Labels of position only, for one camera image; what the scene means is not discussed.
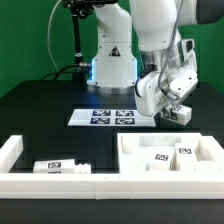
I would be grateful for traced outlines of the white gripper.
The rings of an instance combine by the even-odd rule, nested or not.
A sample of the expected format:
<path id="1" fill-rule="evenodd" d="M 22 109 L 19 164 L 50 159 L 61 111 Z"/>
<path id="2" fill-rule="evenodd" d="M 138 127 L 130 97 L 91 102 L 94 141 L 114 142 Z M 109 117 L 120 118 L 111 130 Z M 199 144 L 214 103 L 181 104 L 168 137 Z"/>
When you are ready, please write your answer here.
<path id="1" fill-rule="evenodd" d="M 135 83 L 137 111 L 154 117 L 164 107 L 180 105 L 198 83 L 196 61 L 188 58 L 179 68 L 167 70 L 158 81 L 160 72 L 151 70 Z"/>

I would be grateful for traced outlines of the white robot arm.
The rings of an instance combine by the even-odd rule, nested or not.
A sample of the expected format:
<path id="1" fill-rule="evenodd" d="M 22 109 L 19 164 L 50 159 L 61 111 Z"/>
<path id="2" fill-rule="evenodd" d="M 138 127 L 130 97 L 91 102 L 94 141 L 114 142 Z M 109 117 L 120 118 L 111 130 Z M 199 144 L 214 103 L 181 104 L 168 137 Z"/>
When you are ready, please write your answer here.
<path id="1" fill-rule="evenodd" d="M 134 90 L 137 110 L 175 119 L 198 83 L 194 42 L 180 26 L 215 23 L 224 0 L 94 0 L 98 52 L 87 85 L 98 91 Z"/>

